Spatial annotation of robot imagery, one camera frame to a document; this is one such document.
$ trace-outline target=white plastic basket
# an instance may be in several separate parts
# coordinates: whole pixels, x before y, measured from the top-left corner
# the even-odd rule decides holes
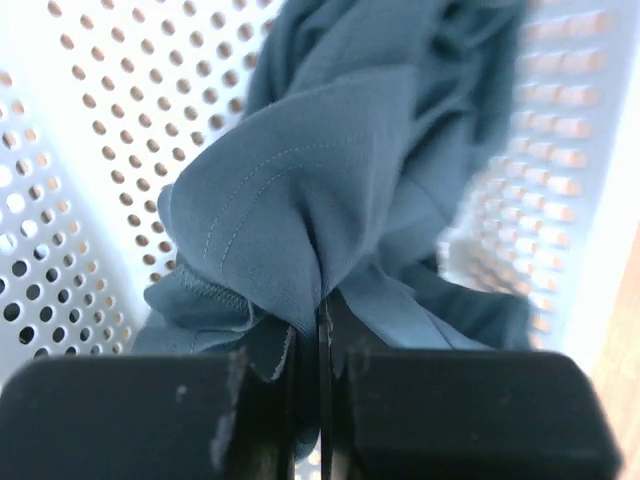
[[[281,3],[0,1],[0,388],[129,349],[174,266],[155,199],[237,122]],[[532,2],[512,141],[442,249],[452,280],[529,295],[535,343],[586,371],[638,220],[639,10]]]

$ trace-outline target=wooden surface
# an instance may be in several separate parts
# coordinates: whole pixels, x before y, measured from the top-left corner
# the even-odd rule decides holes
[[[592,379],[625,453],[620,478],[640,480],[640,228]]]

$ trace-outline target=blue fabric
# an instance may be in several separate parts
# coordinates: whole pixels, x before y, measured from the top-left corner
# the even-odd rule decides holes
[[[319,425],[314,312],[336,288],[391,346],[527,348],[524,300],[479,297],[422,264],[504,143],[523,10],[289,0],[245,118],[160,196],[179,266],[146,291],[157,317],[135,351],[210,351],[265,313],[288,322],[303,456]]]

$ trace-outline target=stitching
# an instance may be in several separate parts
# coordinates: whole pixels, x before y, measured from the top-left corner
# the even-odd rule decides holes
[[[258,191],[258,193],[256,194],[255,198],[253,199],[253,202],[251,203],[252,205],[254,205],[257,201],[258,198],[260,198],[260,196],[265,192],[265,190],[269,187],[269,185],[271,185],[274,181],[276,181],[278,178],[286,175],[287,173],[291,172],[292,170],[295,170],[296,168],[301,168],[301,167],[313,167],[313,168],[326,168],[331,166],[330,162],[325,162],[325,163],[317,163],[317,164],[306,164],[306,163],[301,163],[298,165],[294,165],[292,167],[287,168],[286,170],[284,170],[283,172],[278,173],[277,175],[274,175],[273,177],[271,177],[269,179],[269,181],[267,181],[267,183],[264,184],[264,186]],[[220,276],[223,282],[225,282],[224,279],[224,271],[223,271],[223,266],[224,266],[224,262],[227,259],[227,254],[229,253],[229,250],[231,249],[231,245],[233,245],[234,240],[236,239],[236,237],[238,236],[238,232],[240,232],[240,229],[242,228],[242,225],[244,224],[244,221],[247,219],[247,217],[249,216],[249,214],[253,211],[252,208],[249,208],[247,210],[247,212],[242,216],[242,218],[240,219],[240,222],[238,223],[238,227],[236,228],[236,230],[233,232],[233,235],[231,236],[231,239],[229,240],[229,243],[227,243],[226,248],[224,249],[224,253],[222,255],[222,260],[220,260]]]
[[[339,145],[348,145],[350,143],[353,142],[353,140],[356,138],[355,135],[353,136],[349,136],[349,137],[345,137],[340,141],[337,142],[333,142],[333,143],[318,143],[318,144],[312,144],[312,145],[306,145],[304,147],[296,147],[296,148],[289,148],[287,150],[282,150],[281,152],[273,155],[272,157],[268,158],[267,160],[265,160],[264,162],[262,162],[260,165],[258,165],[257,167],[255,167],[251,173],[249,173],[246,177],[244,177],[244,179],[240,182],[240,184],[238,185],[238,187],[234,190],[234,192],[231,194],[231,197],[229,197],[229,200],[227,200],[227,202],[224,204],[224,206],[222,207],[222,210],[220,210],[220,212],[218,213],[218,215],[216,215],[216,218],[213,220],[213,223],[211,224],[211,227],[209,228],[209,232],[207,233],[207,239],[205,242],[205,246],[204,246],[204,252],[202,254],[202,258],[206,259],[207,258],[207,253],[209,251],[209,247],[211,245],[211,239],[213,237],[213,231],[216,227],[216,225],[218,224],[218,221],[220,220],[220,218],[222,217],[222,214],[227,210],[227,208],[229,207],[229,205],[231,204],[231,202],[233,201],[233,199],[238,195],[238,193],[240,192],[242,186],[249,181],[249,179],[251,177],[253,177],[258,170],[260,170],[261,168],[263,168],[264,166],[266,166],[268,163],[272,162],[273,160],[280,158],[280,157],[284,157],[286,155],[289,155],[291,153],[297,153],[297,152],[304,152],[304,151],[313,151],[313,150],[320,150],[320,149],[329,149],[329,148],[335,148]]]

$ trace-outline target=perforated white basket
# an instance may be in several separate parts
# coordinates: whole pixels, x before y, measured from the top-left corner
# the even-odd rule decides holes
[[[129,349],[174,267],[155,200],[237,122],[281,3],[0,0],[0,387]],[[639,25],[632,0],[533,2],[512,140],[442,249],[452,280],[528,295],[536,345],[587,371],[638,220]]]

